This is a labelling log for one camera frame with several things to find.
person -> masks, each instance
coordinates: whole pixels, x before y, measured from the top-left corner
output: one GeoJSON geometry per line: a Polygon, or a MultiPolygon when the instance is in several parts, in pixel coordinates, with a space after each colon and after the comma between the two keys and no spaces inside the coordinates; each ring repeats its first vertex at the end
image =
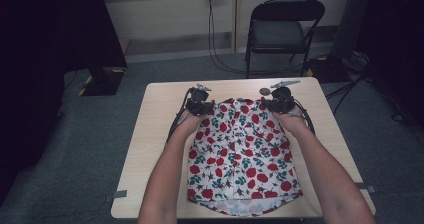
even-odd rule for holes
{"type": "MultiPolygon", "coordinates": [[[[301,113],[296,107],[292,112],[301,113]]],[[[364,197],[349,174],[296,115],[273,115],[297,139],[326,223],[376,223],[364,197]]],[[[184,145],[204,116],[183,113],[156,163],[140,207],[138,224],[177,223],[177,199],[184,145]]]]}

floral shirt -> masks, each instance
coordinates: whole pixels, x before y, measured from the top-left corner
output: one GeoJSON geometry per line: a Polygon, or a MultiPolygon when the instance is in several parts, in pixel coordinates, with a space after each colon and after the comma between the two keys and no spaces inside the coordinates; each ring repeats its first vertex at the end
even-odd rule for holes
{"type": "Polygon", "coordinates": [[[188,199],[234,216],[271,212],[302,195],[290,143],[260,100],[215,104],[188,158],[188,199]]]}

carpeted floor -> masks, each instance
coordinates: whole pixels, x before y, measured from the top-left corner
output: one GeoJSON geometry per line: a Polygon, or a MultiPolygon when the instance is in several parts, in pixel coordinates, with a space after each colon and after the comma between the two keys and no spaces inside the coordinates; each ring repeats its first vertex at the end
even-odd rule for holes
{"type": "MultiPolygon", "coordinates": [[[[324,53],[315,50],[315,54],[324,53]]],[[[273,70],[275,63],[281,63],[280,70],[293,66],[285,56],[255,58],[252,69],[256,70],[273,70]]],[[[222,55],[220,59],[231,63],[232,68],[244,68],[242,54],[222,55]]],[[[147,84],[244,78],[244,74],[218,69],[209,57],[149,61],[129,65],[117,95],[79,97],[88,76],[87,71],[66,75],[66,83],[70,84],[63,97],[63,117],[40,162],[17,177],[0,209],[1,224],[135,223],[110,215],[110,196],[119,182],[147,84]]],[[[345,84],[322,84],[322,89],[330,93],[345,84]]],[[[339,100],[340,96],[332,98],[330,106],[334,108],[339,100]]],[[[424,132],[418,126],[393,121],[393,107],[372,82],[362,81],[347,95],[335,117],[366,185],[377,190],[371,197],[378,223],[423,223],[424,132]]]]}

person's right arm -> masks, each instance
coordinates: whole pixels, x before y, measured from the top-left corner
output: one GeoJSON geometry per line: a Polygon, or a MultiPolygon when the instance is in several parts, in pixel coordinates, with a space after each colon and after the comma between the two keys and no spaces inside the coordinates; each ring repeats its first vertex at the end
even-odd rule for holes
{"type": "Polygon", "coordinates": [[[346,170],[307,128],[302,118],[274,113],[297,139],[326,223],[376,223],[346,170]]]}

wooden table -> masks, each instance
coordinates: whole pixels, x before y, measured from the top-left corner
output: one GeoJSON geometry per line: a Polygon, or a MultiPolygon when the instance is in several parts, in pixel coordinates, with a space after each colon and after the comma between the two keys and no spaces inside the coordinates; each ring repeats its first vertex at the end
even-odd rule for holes
{"type": "MultiPolygon", "coordinates": [[[[144,190],[150,173],[159,158],[170,125],[178,112],[184,95],[190,87],[200,83],[210,89],[208,100],[216,102],[228,98],[259,99],[259,89],[269,88],[280,81],[300,80],[290,85],[292,95],[308,110],[315,127],[316,135],[329,152],[348,171],[354,182],[361,183],[362,178],[352,159],[345,140],[328,106],[325,96],[314,78],[249,79],[202,82],[152,83],[147,86],[141,104],[134,134],[128,149],[117,191],[127,191],[127,196],[116,198],[112,206],[115,218],[137,218],[144,190]]],[[[257,218],[308,218],[321,217],[321,208],[312,187],[305,161],[299,145],[293,136],[287,134],[291,142],[291,151],[299,182],[304,195],[276,211],[257,218]]],[[[192,135],[186,143],[183,162],[183,174],[178,198],[178,218],[232,218],[219,214],[187,200],[187,156],[193,143],[192,135]]],[[[375,206],[366,190],[361,190],[371,210],[375,206]]]]}

